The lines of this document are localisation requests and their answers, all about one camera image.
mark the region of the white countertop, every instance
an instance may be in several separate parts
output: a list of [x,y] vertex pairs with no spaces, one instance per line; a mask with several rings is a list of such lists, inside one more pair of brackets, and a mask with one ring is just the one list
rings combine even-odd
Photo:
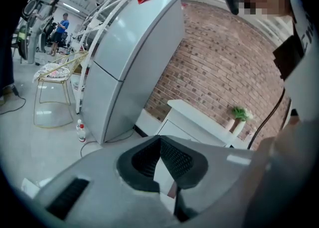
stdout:
[[167,102],[174,110],[191,120],[199,127],[212,134],[226,145],[233,145],[235,148],[247,149],[248,144],[244,143],[239,138],[235,137],[231,132],[226,130],[223,126],[203,114],[196,108],[192,107],[181,99],[169,100]]

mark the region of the power cord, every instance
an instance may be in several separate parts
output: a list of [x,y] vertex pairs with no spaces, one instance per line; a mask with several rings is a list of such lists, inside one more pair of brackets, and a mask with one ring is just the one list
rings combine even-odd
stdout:
[[256,130],[254,136],[252,137],[251,141],[249,142],[249,145],[247,147],[247,149],[249,150],[255,140],[255,138],[257,137],[258,133],[260,132],[260,130],[263,128],[263,126],[266,124],[266,122],[268,122],[268,120],[270,119],[270,117],[272,117],[272,115],[274,114],[274,112],[277,110],[277,108],[279,107],[281,101],[284,98],[286,90],[283,90],[283,93],[281,94],[277,104],[275,105],[274,109],[270,112],[270,114],[267,116],[267,118],[262,122],[262,124],[258,127],[258,129]]
[[[116,143],[116,142],[119,142],[119,141],[128,139],[128,138],[130,138],[130,137],[133,135],[134,131],[135,131],[135,125],[134,125],[134,127],[133,127],[133,129],[132,129],[132,133],[131,133],[128,137],[122,138],[122,139],[118,139],[118,140],[114,140],[114,141],[106,141],[106,143]],[[83,156],[82,156],[82,150],[83,150],[83,148],[84,148],[86,145],[90,144],[90,143],[97,143],[97,141],[87,142],[87,143],[85,143],[85,144],[81,147],[81,150],[80,150],[81,158],[83,157]]]
[[25,103],[26,103],[26,99],[19,96],[18,90],[16,89],[16,87],[15,87],[14,85],[11,86],[11,89],[12,89],[13,93],[15,94],[15,96],[17,96],[18,98],[24,100],[24,103],[23,103],[22,106],[20,106],[20,107],[14,109],[14,110],[9,110],[9,111],[5,111],[5,112],[3,112],[3,113],[0,113],[0,115],[6,114],[6,113],[10,113],[10,112],[14,112],[14,111],[16,111],[16,110],[19,110],[19,109],[21,109],[22,107],[24,107],[24,105],[25,105]]

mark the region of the patterned cushion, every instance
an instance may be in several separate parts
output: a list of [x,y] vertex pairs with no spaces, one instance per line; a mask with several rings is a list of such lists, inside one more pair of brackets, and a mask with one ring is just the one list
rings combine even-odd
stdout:
[[[60,65],[56,64],[56,63],[48,63],[45,64],[43,67],[40,68],[40,70],[38,70],[34,76],[33,76],[33,80],[32,82],[34,82],[38,77],[40,77],[42,74],[45,74],[53,69],[58,68]],[[51,73],[49,73],[48,75],[46,75],[45,77],[49,77],[49,78],[64,78],[67,77],[68,74],[70,73],[69,68],[67,67],[61,67]]]

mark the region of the white metal railing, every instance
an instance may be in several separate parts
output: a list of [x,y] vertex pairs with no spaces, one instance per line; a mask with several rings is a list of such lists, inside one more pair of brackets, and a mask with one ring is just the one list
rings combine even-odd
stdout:
[[[112,3],[110,3],[112,0],[105,0],[102,5],[100,5],[98,7],[98,10],[97,8],[95,8],[89,15],[88,17],[86,18],[86,20],[83,22],[82,25],[84,25],[85,23],[87,23],[88,21],[93,21],[93,19],[97,19],[99,15],[101,15],[101,13],[105,10],[107,10],[108,8],[112,7],[112,6],[115,6],[114,9],[108,14],[107,18],[103,21],[103,24],[102,25],[99,25],[97,27],[95,27],[96,29],[98,29],[94,39],[93,39],[93,42],[91,43],[90,45],[90,48],[89,48],[89,51],[88,51],[88,55],[86,56],[85,60],[81,62],[81,65],[82,65],[82,71],[81,71],[81,76],[79,78],[79,81],[78,81],[78,89],[77,90],[73,90],[74,92],[74,97],[75,97],[75,110],[76,110],[76,113],[79,113],[80,112],[80,103],[81,103],[81,99],[82,99],[82,86],[83,86],[83,83],[84,83],[84,78],[85,78],[85,72],[86,72],[86,69],[87,69],[87,66],[89,64],[89,61],[90,61],[90,58],[91,58],[91,55],[92,55],[92,52],[99,40],[99,38],[101,37],[103,31],[106,29],[106,27],[108,26],[108,24],[110,23],[110,21],[112,20],[112,18],[117,14],[117,12],[124,6],[124,4],[129,1],[129,0],[116,0]],[[77,45],[78,46],[78,49],[76,51],[79,51],[81,47],[83,47],[83,41],[84,39],[87,37],[87,35],[92,32],[92,30],[94,30],[95,28],[89,28],[87,27],[83,32],[80,32],[78,34],[78,36],[80,34],[82,34],[82,37],[81,37],[81,40],[79,42],[79,44]]]

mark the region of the green plant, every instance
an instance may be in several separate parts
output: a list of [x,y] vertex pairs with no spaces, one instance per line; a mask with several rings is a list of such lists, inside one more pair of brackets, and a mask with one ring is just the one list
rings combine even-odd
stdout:
[[232,110],[232,113],[236,119],[240,119],[243,122],[253,119],[251,112],[241,106],[235,106]]

